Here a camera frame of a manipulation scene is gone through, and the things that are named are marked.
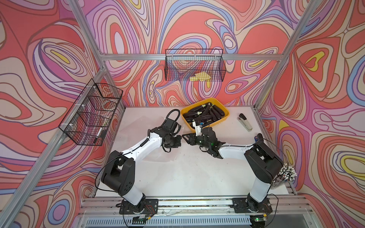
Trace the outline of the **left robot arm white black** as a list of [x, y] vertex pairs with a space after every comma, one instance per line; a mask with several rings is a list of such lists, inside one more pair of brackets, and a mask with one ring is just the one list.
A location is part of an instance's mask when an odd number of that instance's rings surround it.
[[181, 125], [176, 120], [166, 118], [161, 126], [149, 129], [147, 136], [136, 145], [123, 152], [113, 151], [104, 166], [100, 181], [118, 193], [139, 211], [145, 206], [145, 195], [135, 186], [136, 164], [151, 152], [162, 148], [166, 153], [181, 146], [178, 134]]

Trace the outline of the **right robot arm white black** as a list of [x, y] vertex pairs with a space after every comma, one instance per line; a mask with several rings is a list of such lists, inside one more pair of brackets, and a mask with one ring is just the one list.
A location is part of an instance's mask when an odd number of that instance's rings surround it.
[[251, 212], [258, 212], [262, 208], [274, 179], [284, 165], [282, 159], [265, 144], [262, 134], [257, 134], [255, 143], [251, 145], [221, 142], [211, 127], [204, 128], [199, 136], [191, 133], [184, 134], [182, 138], [191, 146], [204, 148], [214, 158], [247, 161], [256, 179], [246, 198], [246, 208]]

